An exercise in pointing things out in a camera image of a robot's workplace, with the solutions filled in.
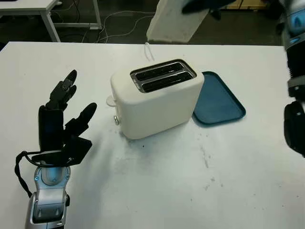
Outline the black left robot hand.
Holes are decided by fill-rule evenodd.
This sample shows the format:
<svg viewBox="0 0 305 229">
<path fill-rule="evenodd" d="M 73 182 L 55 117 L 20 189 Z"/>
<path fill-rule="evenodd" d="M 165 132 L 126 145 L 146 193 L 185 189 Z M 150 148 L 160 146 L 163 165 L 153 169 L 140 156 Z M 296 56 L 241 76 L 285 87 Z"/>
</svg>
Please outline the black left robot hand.
<svg viewBox="0 0 305 229">
<path fill-rule="evenodd" d="M 70 139 L 79 137 L 89 128 L 89 122 L 97 109 L 96 103 L 90 103 L 77 118 L 63 123 L 68 101 L 77 90 L 74 84 L 76 77 L 77 71 L 72 70 L 64 80 L 57 83 L 49 101 L 39 107 L 39 145 L 42 152 L 62 149 Z"/>
</svg>

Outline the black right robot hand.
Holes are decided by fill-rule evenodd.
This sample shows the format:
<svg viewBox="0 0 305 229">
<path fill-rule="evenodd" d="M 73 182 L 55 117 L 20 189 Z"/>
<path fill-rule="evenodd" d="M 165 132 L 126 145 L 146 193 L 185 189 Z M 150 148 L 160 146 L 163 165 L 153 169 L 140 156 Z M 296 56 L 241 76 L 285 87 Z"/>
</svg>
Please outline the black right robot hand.
<svg viewBox="0 0 305 229">
<path fill-rule="evenodd" d="M 234 0 L 190 0 L 182 8 L 183 15 L 190 15 L 208 10 L 208 13 L 217 21 L 221 20 L 220 9 L 230 5 Z"/>
</svg>

